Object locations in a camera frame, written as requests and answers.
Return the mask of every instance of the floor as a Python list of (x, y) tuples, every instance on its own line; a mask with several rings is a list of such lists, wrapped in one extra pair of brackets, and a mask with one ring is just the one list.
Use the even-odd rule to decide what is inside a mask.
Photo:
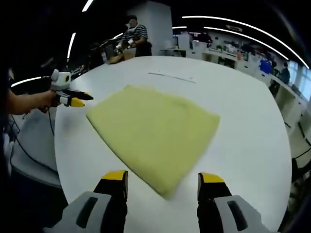
[[(291, 146), (291, 154), (292, 158), (295, 158), (305, 152), (307, 149), (310, 148), (308, 143), (302, 136), (302, 133), (298, 126), (296, 126), (294, 132), (289, 137), (290, 146)], [(302, 167), (306, 165), (311, 160), (311, 151), (306, 153), (305, 155), (301, 156), (297, 159), (298, 167)]]
[(62, 189), (28, 179), (14, 169), (11, 182), (16, 193), (14, 200), (19, 209), (17, 213), (23, 216), (22, 222), (42, 229), (51, 228), (61, 220), (63, 210), (68, 206)]

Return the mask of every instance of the chair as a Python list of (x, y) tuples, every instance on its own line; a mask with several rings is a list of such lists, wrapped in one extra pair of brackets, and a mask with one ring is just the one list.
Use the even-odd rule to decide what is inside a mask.
[(12, 169), (37, 182), (61, 188), (49, 119), (39, 110), (30, 114), (14, 143)]
[(57, 173), (50, 120), (39, 110), (30, 113), (17, 135), (11, 165), (18, 205), (32, 222), (53, 226), (68, 204)]

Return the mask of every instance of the ceiling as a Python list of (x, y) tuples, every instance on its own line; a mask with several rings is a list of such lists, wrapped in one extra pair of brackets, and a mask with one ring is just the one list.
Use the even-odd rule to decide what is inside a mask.
[[(88, 11), (82, 13), (87, 0), (10, 1), (5, 11), (5, 32), (13, 49), (13, 64), (18, 79), (42, 75), (40, 66), (51, 57), (66, 62), (72, 33), (76, 33), (71, 56), (87, 52), (90, 45), (114, 37), (125, 30), (126, 10), (142, 0), (94, 0)], [(309, 65), (310, 34), (305, 30), (308, 9), (301, 0), (285, 2), (222, 0), (173, 1), (157, 0), (171, 6), (173, 26), (187, 26), (189, 31), (200, 32), (203, 26), (226, 29), (236, 26), (215, 19), (182, 19), (182, 16), (214, 16), (244, 22), (258, 27), (282, 40), (296, 51)], [(270, 37), (239, 25), (243, 34), (256, 38), (299, 60)]]

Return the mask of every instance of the person's arm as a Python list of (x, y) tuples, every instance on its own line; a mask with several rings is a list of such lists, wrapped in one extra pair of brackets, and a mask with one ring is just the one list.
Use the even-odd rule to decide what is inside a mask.
[(278, 74), (278, 78), (284, 81), (285, 79), (285, 69), (282, 69), (281, 72)]
[(9, 90), (6, 98), (5, 110), (8, 114), (20, 115), (35, 108), (50, 106), (55, 97), (56, 93), (53, 91), (17, 96)]
[(121, 44), (122, 47), (126, 46), (126, 44), (127, 44), (127, 40), (126, 39), (127, 39), (127, 31), (125, 33), (123, 33), (122, 39), (121, 39), (121, 41), (119, 43), (119, 44)]
[(136, 45), (139, 45), (141, 43), (145, 43), (148, 40), (148, 33), (147, 33), (146, 27), (143, 25), (141, 25), (141, 27), (142, 27), (142, 29), (140, 30), (140, 33), (139, 33), (140, 39), (135, 41)]

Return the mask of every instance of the white cabinet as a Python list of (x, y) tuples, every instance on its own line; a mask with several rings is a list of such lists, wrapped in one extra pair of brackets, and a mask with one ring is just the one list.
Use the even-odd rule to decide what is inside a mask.
[(292, 129), (295, 128), (297, 122), (300, 120), (301, 114), (304, 111), (304, 106), (297, 98), (292, 98), (290, 102), (286, 103), (281, 110), (284, 122)]
[(189, 34), (180, 34), (178, 35), (178, 47), (180, 50), (189, 50), (190, 49), (190, 37)]
[(202, 60), (202, 52), (195, 52), (193, 50), (188, 50), (186, 51), (186, 57), (197, 59), (197, 60)]
[(207, 47), (207, 43), (200, 41), (192, 41), (192, 47), (194, 52), (204, 52)]
[(255, 75), (255, 68), (250, 66), (247, 61), (238, 61), (236, 69), (250, 76)]
[(255, 71), (255, 75), (254, 77), (260, 81), (262, 81), (264, 84), (267, 85), (267, 87), (270, 86), (271, 83), (271, 78), (270, 78), (270, 74), (266, 74), (265, 72), (262, 72), (261, 70), (257, 69)]

